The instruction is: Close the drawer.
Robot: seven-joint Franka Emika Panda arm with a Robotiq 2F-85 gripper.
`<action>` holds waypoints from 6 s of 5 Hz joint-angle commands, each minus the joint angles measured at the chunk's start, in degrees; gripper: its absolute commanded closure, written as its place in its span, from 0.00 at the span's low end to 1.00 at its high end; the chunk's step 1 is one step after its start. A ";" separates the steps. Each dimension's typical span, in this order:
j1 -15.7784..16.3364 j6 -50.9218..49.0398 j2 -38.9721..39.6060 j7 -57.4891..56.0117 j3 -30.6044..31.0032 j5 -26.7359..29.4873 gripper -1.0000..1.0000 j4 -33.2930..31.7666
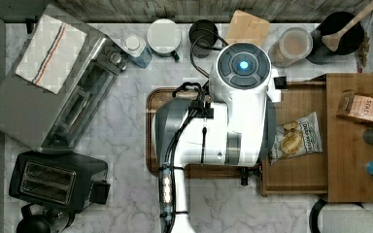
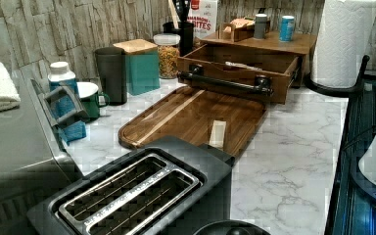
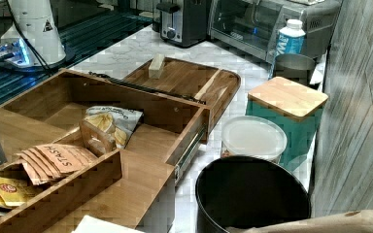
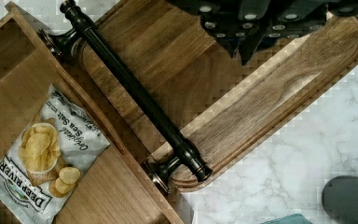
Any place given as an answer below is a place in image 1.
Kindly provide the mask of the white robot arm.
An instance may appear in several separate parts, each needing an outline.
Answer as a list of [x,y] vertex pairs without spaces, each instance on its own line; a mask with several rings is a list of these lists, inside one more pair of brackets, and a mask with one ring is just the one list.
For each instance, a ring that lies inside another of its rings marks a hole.
[[186,166],[253,167],[267,157],[276,135],[276,111],[268,96],[271,62],[259,46],[237,42],[224,47],[207,85],[175,95],[153,117],[153,148],[158,163],[161,233],[194,233],[189,221]]

